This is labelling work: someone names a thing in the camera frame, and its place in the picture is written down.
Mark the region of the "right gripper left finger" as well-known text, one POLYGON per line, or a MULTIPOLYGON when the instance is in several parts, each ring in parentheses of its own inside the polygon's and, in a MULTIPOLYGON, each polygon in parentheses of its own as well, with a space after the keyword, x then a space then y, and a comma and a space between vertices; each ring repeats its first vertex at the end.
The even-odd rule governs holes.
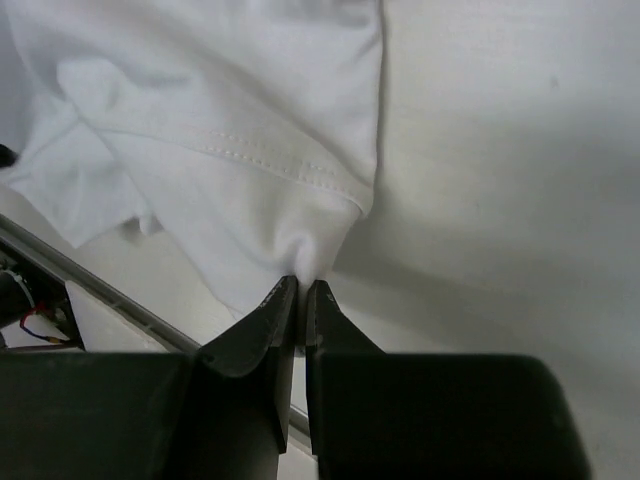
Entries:
POLYGON ((298 281, 284 276, 264 300, 197 352, 198 365, 213 388, 214 417, 255 411, 279 452, 287 449, 298 281))

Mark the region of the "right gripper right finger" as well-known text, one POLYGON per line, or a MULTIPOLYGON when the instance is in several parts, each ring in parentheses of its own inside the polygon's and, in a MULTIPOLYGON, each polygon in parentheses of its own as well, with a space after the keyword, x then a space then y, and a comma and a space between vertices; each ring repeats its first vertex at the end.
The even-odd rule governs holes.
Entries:
POLYGON ((308 293, 305 350, 313 452, 381 453, 386 356, 341 311, 326 281, 316 281, 308 293))

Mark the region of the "white fabric skirt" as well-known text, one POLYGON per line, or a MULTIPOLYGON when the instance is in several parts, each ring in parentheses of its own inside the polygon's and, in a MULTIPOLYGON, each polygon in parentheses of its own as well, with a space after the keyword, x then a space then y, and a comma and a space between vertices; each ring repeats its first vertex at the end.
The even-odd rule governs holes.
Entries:
POLYGON ((73 246, 166 232, 236 315, 332 268, 374 199, 376 1, 5 1, 4 186, 73 246))

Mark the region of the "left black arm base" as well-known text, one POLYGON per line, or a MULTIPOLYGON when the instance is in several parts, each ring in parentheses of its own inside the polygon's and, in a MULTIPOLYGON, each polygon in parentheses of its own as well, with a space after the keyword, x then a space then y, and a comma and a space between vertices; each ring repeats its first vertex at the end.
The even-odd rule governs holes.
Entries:
POLYGON ((2 240, 1 351, 83 349, 63 279, 2 240))

